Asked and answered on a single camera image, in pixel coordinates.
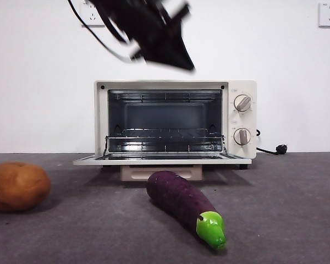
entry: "black power cord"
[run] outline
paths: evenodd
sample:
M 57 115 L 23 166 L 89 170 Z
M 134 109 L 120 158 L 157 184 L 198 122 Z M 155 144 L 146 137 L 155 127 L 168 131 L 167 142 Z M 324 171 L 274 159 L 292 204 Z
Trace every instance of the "black power cord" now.
M 257 129 L 257 136 L 260 135 L 260 131 Z M 269 150 L 263 150 L 262 148 L 257 147 L 257 150 L 265 152 L 265 153 L 269 153 L 269 154 L 273 154 L 273 155 L 284 155 L 287 152 L 287 145 L 278 145 L 276 147 L 276 152 L 272 152 Z
M 86 27 L 88 29 L 89 32 L 91 32 L 91 34 L 95 37 L 95 39 L 108 51 L 110 52 L 111 54 L 113 54 L 116 58 L 118 58 L 120 61 L 123 61 L 123 62 L 127 62 L 127 63 L 133 63 L 134 62 L 134 59 L 131 59 L 131 58 L 128 58 L 128 57 L 125 57 L 125 56 L 121 56 L 119 55 L 117 52 L 113 51 L 111 48 L 109 48 L 108 46 L 106 46 L 104 44 L 104 42 L 102 42 L 100 40 L 100 38 L 94 33 L 93 30 L 90 29 L 89 26 L 87 26 L 87 24 L 83 21 L 83 19 L 79 16 L 79 14 L 77 13 L 74 5 L 72 4 L 71 0 L 67 0 L 68 3 L 70 4 L 71 6 L 71 9 L 73 11 L 73 13 L 75 14 L 75 16 L 78 18 L 78 20 L 83 24 L 84 27 Z

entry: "gray floor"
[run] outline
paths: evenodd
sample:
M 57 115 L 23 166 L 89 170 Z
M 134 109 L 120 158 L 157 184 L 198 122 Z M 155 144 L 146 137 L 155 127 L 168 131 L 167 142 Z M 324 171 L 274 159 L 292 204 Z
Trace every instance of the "gray floor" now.
M 118 167 L 72 165 L 83 156 L 0 155 L 43 166 L 52 182 L 35 209 L 0 213 L 0 263 L 330 264 L 330 153 L 205 167 L 196 185 L 227 227 L 219 253 L 150 203 L 144 183 L 120 182 Z

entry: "white knob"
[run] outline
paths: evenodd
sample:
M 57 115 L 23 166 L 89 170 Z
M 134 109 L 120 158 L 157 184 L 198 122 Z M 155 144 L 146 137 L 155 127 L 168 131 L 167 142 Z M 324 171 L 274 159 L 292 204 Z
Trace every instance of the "white knob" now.
M 251 140 L 251 133 L 245 128 L 240 128 L 235 131 L 233 138 L 238 145 L 244 146 Z
M 239 95 L 234 101 L 235 108 L 239 112 L 245 112 L 251 107 L 251 97 L 247 95 Z

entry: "eggplant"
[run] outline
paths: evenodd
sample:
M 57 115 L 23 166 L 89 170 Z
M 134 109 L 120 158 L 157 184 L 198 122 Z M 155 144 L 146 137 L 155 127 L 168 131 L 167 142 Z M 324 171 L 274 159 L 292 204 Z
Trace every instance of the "eggplant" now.
M 147 193 L 162 210 L 198 235 L 212 248 L 226 244 L 224 222 L 208 198 L 186 179 L 174 172 L 153 173 L 146 184 Z

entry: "oven stand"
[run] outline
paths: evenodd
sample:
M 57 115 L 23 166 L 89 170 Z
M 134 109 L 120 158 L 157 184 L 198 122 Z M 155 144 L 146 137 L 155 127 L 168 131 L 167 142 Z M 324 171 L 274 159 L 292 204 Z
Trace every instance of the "oven stand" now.
M 123 165 L 121 166 L 121 181 L 133 182 L 144 181 L 158 171 L 171 171 L 181 175 L 187 180 L 202 180 L 202 165 L 180 165 L 180 166 L 142 166 L 142 165 Z

